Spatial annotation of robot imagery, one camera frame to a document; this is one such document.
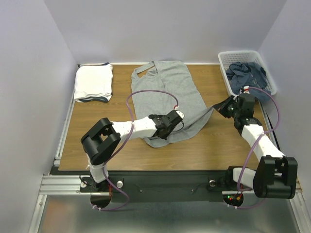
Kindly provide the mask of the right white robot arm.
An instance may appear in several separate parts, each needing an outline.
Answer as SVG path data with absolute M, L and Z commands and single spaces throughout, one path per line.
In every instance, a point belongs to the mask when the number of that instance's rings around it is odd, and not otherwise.
M 287 157 L 269 139 L 261 122 L 254 117 L 255 102 L 254 96 L 242 93 L 213 106 L 222 116 L 233 118 L 234 127 L 259 160 L 256 170 L 229 167 L 224 185 L 228 189 L 250 188 L 258 198 L 292 199 L 296 193 L 297 160 Z

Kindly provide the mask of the grey tank top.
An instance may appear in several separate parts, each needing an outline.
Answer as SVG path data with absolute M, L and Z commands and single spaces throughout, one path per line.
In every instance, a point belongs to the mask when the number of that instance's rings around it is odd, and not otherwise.
M 209 121 L 213 109 L 206 107 L 187 66 L 180 61 L 151 61 L 136 68 L 131 75 L 132 100 L 136 117 L 166 115 L 175 105 L 185 116 L 166 140 L 145 138 L 160 148 L 196 136 Z

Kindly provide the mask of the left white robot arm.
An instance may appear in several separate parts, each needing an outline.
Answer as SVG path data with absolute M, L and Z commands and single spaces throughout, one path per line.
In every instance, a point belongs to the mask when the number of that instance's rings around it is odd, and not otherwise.
M 184 114 L 174 109 L 166 115 L 149 115 L 133 122 L 100 119 L 81 138 L 90 167 L 91 185 L 97 191 L 104 191 L 108 187 L 106 163 L 115 154 L 118 144 L 121 143 L 123 148 L 128 140 L 136 138 L 155 137 L 166 140 L 183 118 Z

